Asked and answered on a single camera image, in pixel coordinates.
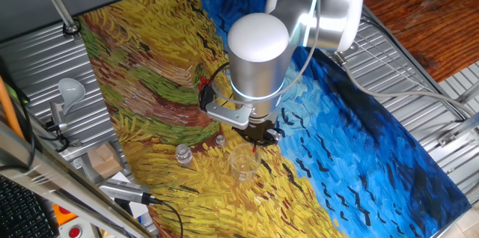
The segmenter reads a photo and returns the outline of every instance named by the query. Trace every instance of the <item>black cable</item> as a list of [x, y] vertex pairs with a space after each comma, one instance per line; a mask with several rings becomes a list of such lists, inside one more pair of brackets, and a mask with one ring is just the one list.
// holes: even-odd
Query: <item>black cable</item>
[[212, 74], [211, 76], [211, 79], [210, 79], [210, 83], [208, 84], [209, 86], [211, 86], [213, 84], [213, 80], [216, 78], [216, 76], [223, 70], [226, 68], [226, 66], [228, 66], [230, 64], [230, 62], [226, 62], [224, 63], [223, 65], [221, 65], [218, 69], [215, 70], [215, 72]]
[[45, 141], [58, 141], [60, 139], [60, 136], [58, 136], [57, 138], [47, 138], [47, 137], [43, 137], [39, 135], [38, 137], [40, 137], [41, 139]]
[[63, 147], [60, 148], [60, 150], [57, 150], [58, 153], [65, 151], [70, 146], [70, 140], [68, 138], [63, 137], [63, 136], [61, 136], [61, 137], [65, 140], [65, 143], [64, 143]]
[[[231, 93], [230, 98], [231, 98], [232, 96], [233, 96], [233, 93]], [[225, 101], [225, 102], [222, 104], [222, 106], [225, 106], [225, 104], [226, 104], [227, 102], [228, 102], [228, 101]]]
[[22, 106], [22, 111], [23, 114], [25, 115], [25, 126], [22, 129], [23, 135], [25, 136], [25, 139], [30, 138], [30, 145], [31, 145], [31, 150], [30, 150], [30, 158], [28, 160], [28, 164], [25, 166], [21, 165], [5, 165], [0, 167], [0, 172], [6, 171], [6, 170], [17, 170], [22, 173], [25, 173], [27, 171], [30, 171], [31, 165], [33, 164], [33, 161], [35, 159], [35, 134], [33, 133], [33, 129], [31, 127], [31, 121], [30, 121], [30, 116], [28, 115], [28, 110], [25, 107], [25, 104], [23, 104], [23, 98], [21, 98], [21, 93], [17, 91], [17, 89], [14, 89], [16, 92], [16, 95], [19, 97], [19, 103]]
[[166, 207], [170, 208], [170, 210], [175, 213], [178, 217], [178, 221], [180, 222], [180, 228], [181, 228], [181, 235], [180, 235], [180, 238], [183, 238], [183, 222], [181, 221], [181, 216], [180, 214], [178, 213], [178, 211], [176, 211], [170, 204], [167, 204], [165, 203], [164, 201], [161, 201], [159, 199], [155, 199], [155, 198], [152, 198], [150, 200], [150, 202], [152, 204], [160, 204], [160, 205], [165, 205]]

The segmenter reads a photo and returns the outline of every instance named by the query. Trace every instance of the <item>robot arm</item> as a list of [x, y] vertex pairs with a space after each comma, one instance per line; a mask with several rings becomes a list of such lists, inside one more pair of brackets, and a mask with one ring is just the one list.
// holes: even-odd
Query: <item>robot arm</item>
[[354, 41], [363, 0], [267, 0], [265, 13], [237, 20], [228, 33], [233, 99], [239, 110], [215, 103], [204, 111], [233, 126], [248, 141], [276, 143], [276, 106], [298, 46], [344, 51]]

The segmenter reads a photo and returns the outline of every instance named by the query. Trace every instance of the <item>glass vial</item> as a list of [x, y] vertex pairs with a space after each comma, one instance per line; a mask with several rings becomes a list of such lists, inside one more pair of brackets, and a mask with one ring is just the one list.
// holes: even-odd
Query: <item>glass vial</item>
[[183, 167], [188, 166], [193, 161], [192, 150], [186, 144], [179, 144], [176, 149], [177, 161]]
[[215, 145], [216, 145], [217, 147], [220, 147], [220, 148], [221, 148], [221, 147], [224, 147], [225, 144], [226, 144], [226, 139], [225, 139], [225, 137], [224, 137], [223, 135], [220, 134], [220, 135], [216, 136], [216, 138], [215, 138]]

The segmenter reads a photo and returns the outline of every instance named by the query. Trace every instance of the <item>cable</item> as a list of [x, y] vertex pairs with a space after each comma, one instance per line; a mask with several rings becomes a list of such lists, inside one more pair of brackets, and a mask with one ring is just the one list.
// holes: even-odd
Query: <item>cable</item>
[[[373, 27], [379, 29], [379, 30], [396, 46], [396, 48], [403, 53], [404, 56], [408, 57], [408, 55], [404, 52], [403, 48], [401, 48], [401, 46], [399, 45], [399, 43], [397, 42], [397, 40], [394, 39], [394, 37], [391, 36], [391, 33], [389, 33], [389, 31], [387, 31], [387, 30], [386, 30], [385, 28], [383, 28], [379, 23], [377, 23], [376, 20], [371, 19], [369, 16], [363, 14], [363, 17], [364, 17], [364, 18], [361, 18], [361, 21], [366, 22], [366, 23], [372, 25]], [[461, 112], [459, 112], [459, 110], [457, 109], [457, 107], [456, 107], [454, 104], [452, 104], [452, 103], [450, 103], [450, 102], [448, 102], [448, 101], [447, 101], [446, 103], [447, 103], [452, 109], [456, 110], [456, 112], [457, 112], [461, 117], [463, 117], [463, 115], [461, 114]]]
[[[3, 83], [3, 78], [0, 77], [0, 91], [3, 90], [3, 89], [6, 90], [6, 88], [4, 86], [4, 83]], [[0, 172], [5, 171], [5, 170], [11, 170], [11, 169], [27, 172], [27, 171], [30, 170], [31, 165], [33, 164], [33, 161], [35, 159], [35, 151], [36, 151], [36, 149], [35, 149], [35, 134], [33, 133], [33, 129], [31, 127], [31, 121], [30, 121], [30, 116], [28, 115], [28, 110], [25, 107], [25, 104], [23, 103], [23, 100], [27, 100], [27, 99], [24, 99], [22, 97], [22, 95], [24, 95], [24, 93], [20, 93], [18, 88], [14, 88], [14, 90], [15, 90], [16, 95], [18, 96], [19, 104], [22, 106], [23, 114], [25, 115], [26, 130], [24, 132], [22, 132], [21, 137], [23, 139], [25, 139], [25, 135], [27, 135], [27, 137], [30, 137], [30, 145], [31, 145], [30, 158], [28, 160], [27, 167], [21, 166], [21, 165], [5, 165], [5, 166], [0, 167]], [[10, 100], [10, 104], [11, 104], [11, 99], [10, 99], [10, 96], [8, 94], [7, 94], [7, 98]], [[1, 96], [1, 101], [2, 101], [2, 104], [4, 104], [3, 94]]]
[[420, 96], [429, 96], [429, 97], [435, 97], [440, 100], [445, 100], [446, 102], [455, 105], [457, 108], [460, 108], [464, 110], [468, 115], [473, 116], [475, 113], [471, 111], [471, 109], [467, 108], [464, 106], [462, 103], [453, 100], [449, 97], [443, 96], [441, 94], [433, 93], [433, 92], [428, 92], [428, 91], [405, 91], [405, 92], [399, 92], [399, 93], [377, 93], [377, 92], [372, 92], [369, 91], [368, 89], [362, 87], [358, 81], [354, 78], [354, 76], [351, 73], [351, 70], [349, 66], [346, 64], [343, 64], [344, 71], [346, 74], [349, 76], [351, 79], [351, 82], [360, 90], [365, 92], [366, 94], [369, 94], [373, 97], [404, 97], [404, 96], [412, 96], [412, 95], [420, 95]]
[[216, 78], [216, 76], [223, 71], [223, 69], [226, 68], [226, 66], [229, 66], [230, 65], [230, 62], [226, 62], [224, 63], [223, 65], [219, 66], [218, 69], [215, 70], [215, 72], [211, 75], [211, 78], [210, 78], [210, 83], [208, 84], [209, 86], [212, 86], [213, 84], [213, 80]]
[[180, 214], [178, 213], [178, 211], [176, 211], [170, 204], [167, 204], [165, 203], [164, 201], [161, 201], [159, 199], [156, 199], [156, 198], [152, 198], [150, 200], [150, 202], [152, 204], [160, 204], [160, 205], [165, 205], [166, 207], [170, 208], [170, 210], [175, 213], [178, 217], [178, 221], [180, 222], [180, 229], [181, 229], [181, 235], [180, 235], [180, 238], [183, 238], [183, 222], [181, 221], [181, 216]]
[[[231, 95], [230, 95], [229, 98], [231, 98], [232, 96], [233, 96], [233, 93], [231, 93]], [[227, 103], [227, 101], [225, 101], [225, 102], [222, 104], [222, 106], [225, 106], [226, 103]]]
[[[317, 13], [317, 18], [316, 18], [316, 27], [319, 28], [320, 27], [320, 7], [321, 7], [321, 0], [316, 0], [316, 13]], [[319, 34], [320, 34], [320, 30], [317, 29], [316, 30], [316, 34], [314, 35], [314, 43], [313, 43], [313, 46], [311, 47], [311, 50], [309, 51], [309, 54], [308, 54], [308, 58], [306, 58], [306, 62], [305, 64], [303, 65], [302, 69], [299, 71], [298, 75], [296, 76], [296, 78], [286, 87], [286, 88], [283, 88], [281, 91], [279, 91], [278, 93], [275, 93], [273, 95], [269, 95], [268, 97], [265, 97], [261, 100], [251, 100], [251, 101], [248, 101], [248, 102], [244, 102], [244, 101], [241, 101], [241, 100], [233, 100], [233, 99], [228, 99], [227, 97], [225, 97], [224, 95], [222, 95], [221, 93], [219, 93], [219, 91], [216, 89], [216, 87], [213, 85], [213, 81], [214, 81], [214, 78], [212, 77], [211, 80], [210, 80], [210, 86], [213, 88], [213, 90], [215, 91], [216, 95], [220, 98], [222, 98], [223, 100], [226, 100], [226, 101], [230, 101], [232, 103], [236, 103], [236, 104], [242, 104], [242, 105], [245, 105], [245, 104], [254, 104], [254, 103], [262, 103], [264, 101], [267, 101], [267, 100], [271, 100], [272, 98], [275, 98], [281, 94], [283, 94], [284, 92], [286, 92], [288, 89], [290, 89], [302, 76], [302, 74], [305, 72], [306, 68], [308, 67], [309, 65], [309, 62], [311, 61], [311, 59], [313, 58], [313, 54], [314, 54], [314, 50], [316, 49], [316, 45], [317, 45], [317, 38], [319, 37]], [[222, 71], [224, 67], [220, 67], [219, 69], [216, 70], [216, 72], [220, 72]]]
[[3, 109], [5, 111], [5, 115], [7, 116], [8, 124], [10, 128], [22, 139], [25, 140], [25, 136], [23, 135], [22, 129], [20, 128], [20, 124], [18, 123], [18, 119], [16, 118], [15, 109], [13, 108], [12, 100], [10, 95], [8, 94], [7, 87], [3, 82], [3, 78], [0, 76], [0, 102], [3, 105]]

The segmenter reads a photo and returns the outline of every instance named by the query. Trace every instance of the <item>glass cup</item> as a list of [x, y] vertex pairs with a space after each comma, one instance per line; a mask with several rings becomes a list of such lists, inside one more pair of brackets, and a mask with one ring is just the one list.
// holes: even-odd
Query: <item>glass cup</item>
[[253, 152], [251, 144], [245, 143], [236, 146], [228, 157], [230, 174], [241, 182], [252, 180], [256, 176], [256, 170], [261, 165], [260, 150]]

